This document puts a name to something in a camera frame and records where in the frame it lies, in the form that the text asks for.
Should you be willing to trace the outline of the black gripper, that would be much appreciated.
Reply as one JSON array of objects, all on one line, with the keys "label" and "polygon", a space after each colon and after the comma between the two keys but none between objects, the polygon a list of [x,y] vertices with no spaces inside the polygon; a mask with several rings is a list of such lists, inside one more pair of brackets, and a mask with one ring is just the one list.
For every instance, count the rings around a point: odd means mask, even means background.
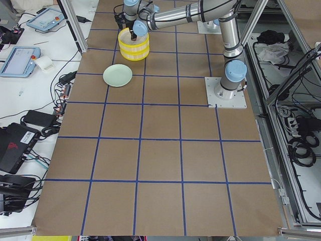
[{"label": "black gripper", "polygon": [[118,25],[118,28],[119,29],[124,29],[124,27],[129,28],[129,31],[131,34],[131,40],[136,41],[137,35],[134,33],[132,29],[134,21],[128,20],[125,17],[125,12],[114,13],[114,18]]}]

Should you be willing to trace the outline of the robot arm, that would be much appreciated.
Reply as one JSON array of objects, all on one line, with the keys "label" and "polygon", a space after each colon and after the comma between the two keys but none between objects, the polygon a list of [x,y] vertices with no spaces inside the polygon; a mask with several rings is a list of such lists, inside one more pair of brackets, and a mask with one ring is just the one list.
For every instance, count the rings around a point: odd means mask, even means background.
[{"label": "robot arm", "polygon": [[218,89],[236,91],[247,72],[236,21],[237,6],[238,1],[198,1],[161,12],[153,1],[124,1],[121,5],[123,11],[115,12],[114,18],[120,29],[129,28],[132,40],[145,36],[149,31],[189,23],[197,23],[199,33],[218,27],[225,58],[224,76]]},{"label": "robot arm", "polygon": [[214,19],[212,21],[208,21],[205,23],[205,27],[211,31],[215,30],[215,29],[219,29],[220,28],[220,22],[218,19]]}]

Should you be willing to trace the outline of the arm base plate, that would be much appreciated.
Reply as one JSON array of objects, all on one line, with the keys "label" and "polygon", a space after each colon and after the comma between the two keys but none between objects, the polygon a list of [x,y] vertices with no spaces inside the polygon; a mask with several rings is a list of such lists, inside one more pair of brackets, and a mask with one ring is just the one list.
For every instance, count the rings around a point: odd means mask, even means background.
[{"label": "arm base plate", "polygon": [[247,108],[241,84],[236,90],[225,90],[221,77],[205,77],[205,87],[209,108]]},{"label": "arm base plate", "polygon": [[220,35],[221,28],[218,19],[209,22],[197,22],[199,34]]}]

